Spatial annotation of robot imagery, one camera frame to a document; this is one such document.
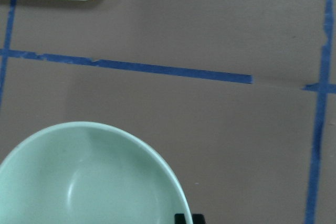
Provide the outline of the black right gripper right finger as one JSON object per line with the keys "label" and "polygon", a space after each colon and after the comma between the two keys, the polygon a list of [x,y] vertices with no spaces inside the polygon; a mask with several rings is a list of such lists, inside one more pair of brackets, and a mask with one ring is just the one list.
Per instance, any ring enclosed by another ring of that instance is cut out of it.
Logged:
{"label": "black right gripper right finger", "polygon": [[205,224],[205,217],[203,214],[192,214],[193,224]]}

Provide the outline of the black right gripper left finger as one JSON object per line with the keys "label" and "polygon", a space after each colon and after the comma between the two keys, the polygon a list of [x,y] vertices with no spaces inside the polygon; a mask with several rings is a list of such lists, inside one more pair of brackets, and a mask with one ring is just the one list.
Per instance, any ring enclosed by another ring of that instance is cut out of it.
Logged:
{"label": "black right gripper left finger", "polygon": [[187,224],[187,216],[184,213],[177,213],[174,215],[175,224]]}

